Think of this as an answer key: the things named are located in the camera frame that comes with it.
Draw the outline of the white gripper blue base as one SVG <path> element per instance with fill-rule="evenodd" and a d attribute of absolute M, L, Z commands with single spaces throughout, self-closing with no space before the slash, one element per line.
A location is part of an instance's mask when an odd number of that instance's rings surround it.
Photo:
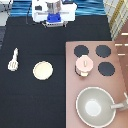
<path fill-rule="evenodd" d="M 63 21 L 61 20 L 61 16 L 59 13 L 48 14 L 47 20 L 46 20 L 47 27 L 58 27 L 62 25 L 63 25 Z"/>

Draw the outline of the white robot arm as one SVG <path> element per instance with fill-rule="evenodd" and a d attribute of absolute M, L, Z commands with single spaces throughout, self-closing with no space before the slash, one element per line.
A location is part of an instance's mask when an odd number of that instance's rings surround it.
<path fill-rule="evenodd" d="M 77 5 L 67 0 L 32 0 L 32 18 L 46 27 L 66 26 L 75 20 Z"/>

